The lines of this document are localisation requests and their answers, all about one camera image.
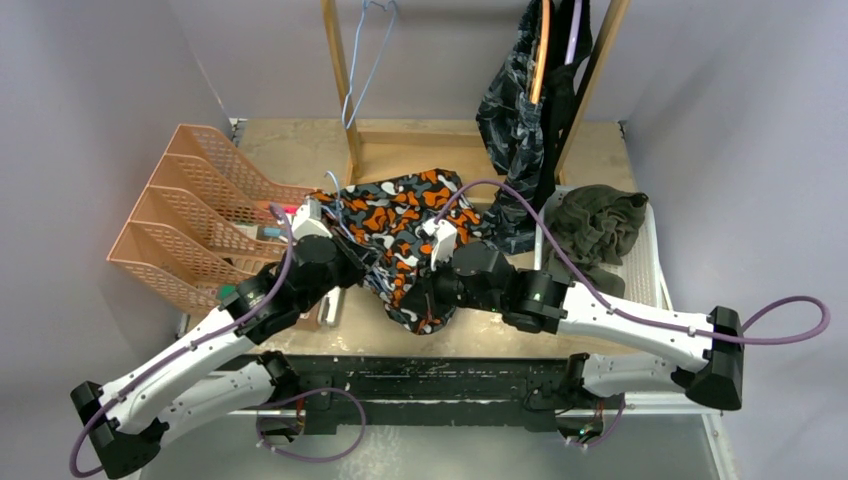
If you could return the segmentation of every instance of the orange camouflage fabric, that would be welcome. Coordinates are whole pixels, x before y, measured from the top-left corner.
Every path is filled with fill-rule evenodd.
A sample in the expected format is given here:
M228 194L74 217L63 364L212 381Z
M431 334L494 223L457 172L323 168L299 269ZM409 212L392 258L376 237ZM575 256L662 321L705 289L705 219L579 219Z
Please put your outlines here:
M401 308L401 299L429 268L432 245L422 238L421 227L435 217L462 186L459 175L449 170L428 170L375 183L352 185L339 192L343 225L336 221L336 194L316 192L324 221L346 228L359 245L377 253L377 261L364 280L382 300L389 318L407 330L426 335L443 328L455 308L434 315ZM457 229L456 246L481 237L480 215L463 196L449 210L446 220Z

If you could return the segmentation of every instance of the orange hanger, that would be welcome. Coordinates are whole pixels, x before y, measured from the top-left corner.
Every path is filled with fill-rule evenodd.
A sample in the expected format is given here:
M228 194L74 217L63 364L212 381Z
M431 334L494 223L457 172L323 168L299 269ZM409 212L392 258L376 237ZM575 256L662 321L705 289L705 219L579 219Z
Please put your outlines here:
M542 34L536 48L536 70L533 73L533 87L530 90L530 101L539 103L542 97L542 79L545 76L545 61L548 58L548 37L551 31L551 2L542 0Z

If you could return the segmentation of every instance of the dark green cloth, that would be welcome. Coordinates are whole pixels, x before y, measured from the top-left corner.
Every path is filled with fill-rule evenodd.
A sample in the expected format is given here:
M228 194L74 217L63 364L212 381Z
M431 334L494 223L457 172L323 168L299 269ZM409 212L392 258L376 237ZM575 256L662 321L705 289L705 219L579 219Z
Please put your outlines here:
M625 193L608 185L591 185L568 192L562 203L545 212L545 223L559 246L580 271L603 293L624 296L624 280L599 267L621 265L645 223L648 196ZM543 268L552 273L571 272L545 243Z

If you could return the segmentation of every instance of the gray floor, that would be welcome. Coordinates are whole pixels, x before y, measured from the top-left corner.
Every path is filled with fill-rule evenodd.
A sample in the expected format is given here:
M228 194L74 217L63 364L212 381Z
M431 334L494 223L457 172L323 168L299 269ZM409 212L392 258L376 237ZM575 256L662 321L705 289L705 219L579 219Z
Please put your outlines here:
M513 427L369 427L348 457L308 464L258 449L254 418L229 416L189 433L145 469L144 480L716 479L700 415L625 416L615 435L582 453L555 433ZM340 452L356 427L298 439L293 451Z

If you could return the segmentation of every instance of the camouflage cloth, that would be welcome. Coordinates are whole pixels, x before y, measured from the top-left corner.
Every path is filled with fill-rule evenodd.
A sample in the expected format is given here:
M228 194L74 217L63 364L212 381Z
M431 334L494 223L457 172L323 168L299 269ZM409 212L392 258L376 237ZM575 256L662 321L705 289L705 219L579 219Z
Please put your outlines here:
M541 1L531 1L521 17L515 46L477 110L477 127L495 170L506 174L505 183L527 201L533 200L544 156L540 124L544 102L534 105L528 95L541 28ZM511 195L498 191L483 220L491 227L487 241L502 252L515 254L533 249L532 219Z
M448 199L461 187L459 176L448 170L426 172L343 188L340 192L344 227L359 245L379 254L369 272L368 287L384 302L389 318L407 330L423 335L439 331L453 316L455 307L416 312L401 307L401 300L427 273L432 245L420 231L421 226L438 214ZM313 194L321 204L336 211L336 195ZM471 203L461 197L445 219L456 226L455 247L482 235L482 220ZM335 215L324 220L337 225Z

